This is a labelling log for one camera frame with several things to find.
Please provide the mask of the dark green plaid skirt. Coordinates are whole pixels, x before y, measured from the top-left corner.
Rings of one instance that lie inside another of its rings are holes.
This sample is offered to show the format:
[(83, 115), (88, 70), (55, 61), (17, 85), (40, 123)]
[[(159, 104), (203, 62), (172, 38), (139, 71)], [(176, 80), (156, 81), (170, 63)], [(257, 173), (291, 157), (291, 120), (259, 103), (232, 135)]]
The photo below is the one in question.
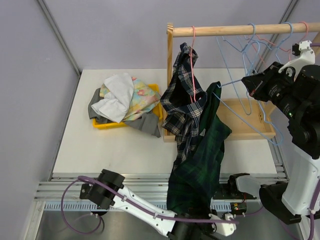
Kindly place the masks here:
[(219, 81), (213, 82), (207, 88), (195, 150), (170, 175), (166, 205), (177, 214), (208, 211), (211, 199), (220, 187), (225, 140), (232, 133), (217, 115), (222, 93), (220, 85)]

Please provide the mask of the navy white plaid skirt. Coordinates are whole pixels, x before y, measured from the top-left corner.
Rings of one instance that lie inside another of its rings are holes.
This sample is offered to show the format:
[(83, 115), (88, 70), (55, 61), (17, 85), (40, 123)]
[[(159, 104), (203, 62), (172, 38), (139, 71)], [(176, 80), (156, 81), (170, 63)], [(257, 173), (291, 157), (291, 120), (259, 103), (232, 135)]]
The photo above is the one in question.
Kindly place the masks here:
[[(180, 52), (173, 64), (171, 81), (163, 93), (160, 103), (167, 112), (162, 127), (175, 135), (177, 156), (173, 168), (187, 160), (194, 152), (200, 134), (200, 118), (207, 102), (207, 93), (201, 88), (195, 77), (196, 98), (198, 103), (191, 102), (192, 80), (190, 66), (190, 46), (180, 45)], [(193, 50), (193, 64), (198, 55)]]

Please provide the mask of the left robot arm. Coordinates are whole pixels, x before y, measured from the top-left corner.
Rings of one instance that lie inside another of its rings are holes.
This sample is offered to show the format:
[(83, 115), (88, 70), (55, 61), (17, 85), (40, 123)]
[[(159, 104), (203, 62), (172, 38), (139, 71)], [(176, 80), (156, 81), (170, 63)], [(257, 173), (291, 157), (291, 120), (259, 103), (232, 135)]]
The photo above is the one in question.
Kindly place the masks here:
[(104, 210), (125, 211), (170, 240), (201, 240), (217, 229), (209, 217), (177, 214), (149, 203), (130, 190), (119, 173), (103, 169), (97, 178), (80, 175), (77, 179), (84, 183), (85, 199)]

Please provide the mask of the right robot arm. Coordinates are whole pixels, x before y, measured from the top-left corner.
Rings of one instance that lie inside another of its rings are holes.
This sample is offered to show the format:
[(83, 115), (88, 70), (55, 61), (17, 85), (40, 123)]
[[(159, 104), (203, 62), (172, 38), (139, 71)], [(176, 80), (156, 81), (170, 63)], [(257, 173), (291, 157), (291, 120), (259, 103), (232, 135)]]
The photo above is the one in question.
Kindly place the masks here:
[(272, 102), (288, 119), (295, 159), (287, 182), (265, 184), (248, 173), (230, 175), (232, 198), (249, 194), (287, 225), (303, 216), (320, 217), (320, 67), (301, 69), (273, 62), (263, 72), (242, 78), (257, 101)]

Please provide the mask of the blue wire hanger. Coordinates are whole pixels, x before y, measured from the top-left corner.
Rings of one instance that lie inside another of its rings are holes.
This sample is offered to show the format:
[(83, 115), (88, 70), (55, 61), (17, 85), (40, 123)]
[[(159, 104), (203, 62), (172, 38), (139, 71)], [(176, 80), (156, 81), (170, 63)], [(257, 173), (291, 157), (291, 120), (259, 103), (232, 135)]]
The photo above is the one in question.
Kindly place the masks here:
[[(260, 53), (260, 43), (255, 40), (256, 36), (256, 25), (254, 23), (249, 23), (249, 26), (252, 27), (252, 34), (243, 34), (243, 36), (236, 36), (236, 40), (241, 47), (239, 50), (242, 57), (243, 69), (245, 73), (245, 77), (250, 74), (257, 74), (257, 70), (255, 67), (256, 61), (259, 59)], [(234, 86), (234, 91), (236, 96), (240, 102), (240, 105), (247, 116), (252, 114), (252, 104), (251, 99), (249, 97), (249, 92), (246, 90), (245, 97), (248, 100), (249, 109), (245, 107), (244, 102), (241, 100), (238, 89)]]
[[(232, 86), (233, 86), (233, 89), (234, 89), (234, 91), (235, 91), (235, 94), (236, 94), (236, 96), (237, 96), (237, 98), (236, 98), (235, 100), (240, 103), (240, 105), (241, 105), (242, 108), (243, 108), (244, 113), (245, 113), (247, 116), (250, 116), (250, 115), (252, 114), (253, 110), (252, 110), (251, 99), (250, 99), (250, 97), (249, 97), (249, 92), (248, 92), (248, 91), (246, 92), (246, 98), (247, 98), (247, 100), (248, 100), (249, 110), (250, 110), (249, 112), (247, 112), (246, 109), (245, 109), (245, 105), (244, 105), (242, 99), (240, 98), (240, 96), (239, 96), (239, 94), (238, 94), (237, 88), (235, 87), (235, 83), (238, 83), (238, 82), (240, 82), (241, 80), (240, 80), (240, 79), (239, 79), (239, 80), (233, 80), (232, 75), (231, 75), (231, 72), (230, 72), (230, 69), (229, 69), (229, 67), (228, 67), (228, 64), (227, 64), (226, 58), (225, 58), (225, 56), (224, 56), (223, 50), (222, 50), (222, 48), (221, 48), (221, 45), (220, 45), (220, 42), (219, 42), (218, 37), (216, 37), (216, 42), (217, 42), (217, 44), (218, 44), (219, 51), (220, 51), (220, 53), (221, 53), (223, 62), (224, 62), (224, 64), (225, 64), (227, 73), (228, 73), (229, 78), (230, 78), (230, 81), (229, 81), (229, 82), (224, 83), (224, 84), (221, 84), (221, 85), (219, 86), (219, 88), (222, 89), (223, 87), (225, 87), (225, 86), (227, 86), (227, 85), (232, 85)], [(279, 140), (279, 142), (277, 142), (277, 143), (275, 143), (275, 142), (273, 142), (273, 140), (271, 140), (272, 137), (269, 137), (269, 136), (267, 136), (266, 133), (262, 133), (261, 131), (259, 131), (256, 127), (254, 127), (254, 126), (253, 126), (252, 124), (250, 124), (247, 120), (245, 120), (244, 117), (240, 116), (240, 115), (239, 115), (238, 113), (236, 113), (233, 109), (231, 109), (231, 107), (229, 107), (229, 106), (227, 105), (226, 100), (222, 100), (222, 99), (219, 98), (219, 97), (217, 97), (217, 98), (218, 98), (218, 99), (220, 100), (220, 102), (223, 103), (229, 110), (231, 110), (232, 113), (234, 113), (240, 120), (242, 120), (247, 126), (249, 126), (255, 133), (257, 133), (257, 134), (259, 134), (260, 136), (262, 136), (264, 139), (266, 139), (266, 140), (267, 140), (268, 142), (270, 142), (272, 145), (274, 145), (274, 146), (280, 146), (280, 145), (283, 143), (283, 141), (284, 141), (284, 136), (283, 136), (282, 132), (281, 132), (271, 121), (268, 121), (268, 120), (267, 120), (267, 111), (263, 109), (262, 104), (261, 104), (259, 101), (257, 101), (257, 103), (258, 103), (258, 106), (259, 106), (260, 110), (262, 110), (262, 121), (263, 121), (264, 123), (266, 123), (266, 124), (271, 125), (271, 126), (273, 127), (273, 129), (274, 129), (276, 132), (278, 132), (278, 134), (279, 134), (279, 136), (280, 136), (280, 140)]]
[(266, 38), (260, 38), (259, 35), (257, 35), (256, 37), (259, 39), (259, 41), (261, 42), (266, 42), (266, 49), (265, 51), (263, 52), (262, 56), (260, 57), (260, 61), (262, 62), (262, 65), (267, 67), (267, 60), (269, 58), (269, 54), (274, 52), (274, 55), (277, 59), (277, 61), (280, 63), (280, 59), (278, 57), (278, 51), (283, 51), (284, 53), (287, 53), (287, 57), (288, 57), (288, 60), (290, 61), (291, 60), (291, 49), (288, 48), (288, 49), (284, 49), (282, 48), (282, 44), (288, 40), (292, 34), (293, 34), (293, 25), (290, 23), (290, 22), (284, 22), (283, 24), (288, 24), (290, 26), (290, 33), (288, 34), (287, 37), (285, 37), (284, 39), (282, 39), (279, 43), (274, 43)]

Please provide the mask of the pink wire hanger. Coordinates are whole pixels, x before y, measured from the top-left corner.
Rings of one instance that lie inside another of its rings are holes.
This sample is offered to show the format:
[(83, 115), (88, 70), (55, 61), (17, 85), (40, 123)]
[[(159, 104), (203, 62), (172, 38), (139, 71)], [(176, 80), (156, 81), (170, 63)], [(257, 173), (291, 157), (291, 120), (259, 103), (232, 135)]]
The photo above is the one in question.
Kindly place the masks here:
[(190, 61), (190, 72), (191, 72), (191, 83), (192, 83), (192, 93), (193, 95), (190, 97), (192, 103), (198, 104), (197, 93), (196, 93), (196, 82), (195, 82), (195, 75), (194, 75), (194, 63), (193, 63), (193, 50), (194, 44), (196, 40), (196, 28), (192, 26), (192, 43), (189, 50), (189, 61)]
[[(289, 26), (288, 24), (284, 24), (284, 23), (281, 23), (281, 24), (279, 24), (280, 26)], [(299, 42), (301, 42), (301, 41), (303, 41), (308, 35), (309, 35), (309, 32), (310, 32), (310, 24), (309, 23), (306, 23), (305, 21), (300, 21), (299, 23), (298, 23), (298, 25), (301, 27), (301, 26), (303, 26), (303, 28), (302, 28), (302, 32), (295, 32), (295, 28), (294, 28), (294, 26), (295, 25), (297, 25), (296, 23), (294, 23), (294, 24), (292, 24), (292, 26), (293, 26), (293, 34), (303, 34), (303, 36), (301, 37), (301, 39), (299, 40)], [(288, 33), (273, 33), (272, 34), (272, 36), (271, 36), (271, 38), (270, 39), (268, 39), (268, 38), (266, 38), (267, 40), (269, 40), (269, 41), (271, 41), (271, 42), (273, 42), (273, 43), (275, 43), (275, 44), (278, 44), (281, 40), (283, 40), (284, 38), (286, 38), (288, 35), (289, 35), (289, 33), (291, 32), (291, 30), (288, 32)], [(255, 37), (257, 38), (257, 35), (259, 35), (260, 36), (260, 38), (264, 38), (264, 37), (262, 37), (262, 35), (260, 35), (260, 34), (255, 34)], [(286, 55), (286, 57), (287, 57), (287, 60), (288, 60), (288, 55), (287, 55), (287, 53), (285, 53), (285, 52), (283, 52), (283, 55)], [(270, 58), (270, 55), (274, 55), (275, 56), (275, 54), (274, 54), (274, 52), (272, 52), (272, 53), (270, 53), (269, 54), (269, 56), (268, 56), (268, 59)]]

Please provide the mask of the white grey garment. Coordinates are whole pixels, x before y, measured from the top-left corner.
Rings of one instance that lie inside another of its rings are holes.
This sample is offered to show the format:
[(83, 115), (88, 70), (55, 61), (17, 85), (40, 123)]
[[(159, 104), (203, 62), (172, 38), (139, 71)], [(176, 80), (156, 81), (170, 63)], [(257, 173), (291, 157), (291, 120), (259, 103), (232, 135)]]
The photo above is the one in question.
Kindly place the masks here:
[(103, 84), (109, 92), (91, 108), (96, 114), (120, 123), (128, 113), (135, 90), (132, 77), (127, 72), (119, 73), (106, 78)]

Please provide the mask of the pastel floral garment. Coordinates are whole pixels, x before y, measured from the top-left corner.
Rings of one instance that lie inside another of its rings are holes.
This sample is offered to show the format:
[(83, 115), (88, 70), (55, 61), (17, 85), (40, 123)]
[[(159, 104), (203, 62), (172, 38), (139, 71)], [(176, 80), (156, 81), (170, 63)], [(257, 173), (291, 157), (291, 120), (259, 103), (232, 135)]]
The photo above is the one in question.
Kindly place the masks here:
[(160, 95), (138, 78), (132, 77), (133, 96), (127, 114), (122, 121), (134, 121), (143, 113), (151, 111), (160, 101)]

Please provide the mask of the grey pleated skirt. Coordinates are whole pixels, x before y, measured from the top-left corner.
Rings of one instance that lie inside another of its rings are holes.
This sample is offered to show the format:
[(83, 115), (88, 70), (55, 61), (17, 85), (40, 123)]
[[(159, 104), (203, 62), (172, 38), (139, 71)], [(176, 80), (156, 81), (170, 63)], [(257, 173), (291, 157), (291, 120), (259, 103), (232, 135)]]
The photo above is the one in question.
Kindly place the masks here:
[(153, 113), (153, 111), (149, 111), (143, 113), (136, 120), (128, 120), (124, 122), (112, 122), (111, 120), (98, 115), (92, 108), (92, 105), (99, 102), (103, 98), (100, 96), (100, 88), (97, 88), (88, 104), (87, 111), (88, 117), (92, 120), (93, 126), (99, 130), (109, 130), (120, 127), (131, 127), (133, 129), (139, 130), (143, 133), (147, 133), (149, 135), (155, 136), (157, 138), (161, 137), (161, 133), (158, 127), (159, 117)]

